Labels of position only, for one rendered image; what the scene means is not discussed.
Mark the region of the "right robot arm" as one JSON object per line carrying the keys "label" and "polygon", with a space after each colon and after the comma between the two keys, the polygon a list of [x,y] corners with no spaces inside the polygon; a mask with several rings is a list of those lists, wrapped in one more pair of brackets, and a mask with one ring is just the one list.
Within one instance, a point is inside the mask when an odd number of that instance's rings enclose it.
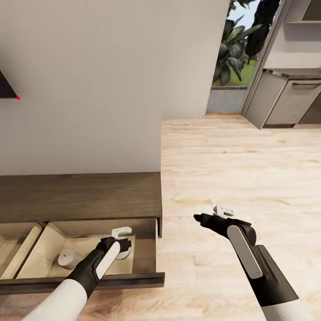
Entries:
{"label": "right robot arm", "polygon": [[233,209],[216,205],[213,215],[194,214],[200,226],[228,238],[267,321],[314,321],[264,245],[256,245],[256,232],[251,223],[234,216]]}

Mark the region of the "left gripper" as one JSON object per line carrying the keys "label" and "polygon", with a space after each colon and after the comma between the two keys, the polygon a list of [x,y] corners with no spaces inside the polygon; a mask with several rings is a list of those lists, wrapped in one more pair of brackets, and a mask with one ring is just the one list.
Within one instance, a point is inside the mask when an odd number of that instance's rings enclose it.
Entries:
{"label": "left gripper", "polygon": [[117,240],[120,244],[120,252],[125,252],[129,250],[129,247],[132,246],[131,240],[128,239],[118,239]]}

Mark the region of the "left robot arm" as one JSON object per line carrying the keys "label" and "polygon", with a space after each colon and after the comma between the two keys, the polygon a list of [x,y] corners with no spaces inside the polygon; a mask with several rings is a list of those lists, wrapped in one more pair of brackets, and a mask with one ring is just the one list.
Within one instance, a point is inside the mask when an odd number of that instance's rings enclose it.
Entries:
{"label": "left robot arm", "polygon": [[21,321],[76,321],[97,284],[120,252],[129,250],[131,227],[113,229],[43,302]]}

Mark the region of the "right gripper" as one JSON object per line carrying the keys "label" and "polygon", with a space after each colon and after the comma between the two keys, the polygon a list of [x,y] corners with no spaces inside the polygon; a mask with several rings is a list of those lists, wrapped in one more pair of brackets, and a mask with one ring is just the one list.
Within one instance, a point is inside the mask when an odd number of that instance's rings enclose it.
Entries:
{"label": "right gripper", "polygon": [[202,213],[201,215],[194,214],[193,217],[197,220],[197,222],[200,222],[200,226],[211,229],[219,234],[217,230],[217,224],[221,219],[223,219],[222,217],[205,213]]}

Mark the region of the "pillar candle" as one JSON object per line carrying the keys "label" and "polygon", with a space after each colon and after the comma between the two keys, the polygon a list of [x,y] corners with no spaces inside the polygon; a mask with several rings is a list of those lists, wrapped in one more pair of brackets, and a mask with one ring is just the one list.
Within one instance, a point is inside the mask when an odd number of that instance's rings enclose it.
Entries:
{"label": "pillar candle", "polygon": [[60,254],[58,258],[58,264],[68,270],[75,269],[80,261],[80,254],[73,248],[67,248]]}
{"label": "pillar candle", "polygon": [[[125,239],[125,238],[122,237],[122,236],[120,236],[120,237],[119,237],[119,240],[120,240],[120,239]],[[128,251],[120,252],[120,253],[117,255],[117,257],[116,257],[116,260],[122,260],[122,259],[127,258],[127,257],[130,255],[131,252],[132,252],[132,248],[129,247],[129,250],[128,250]]]}

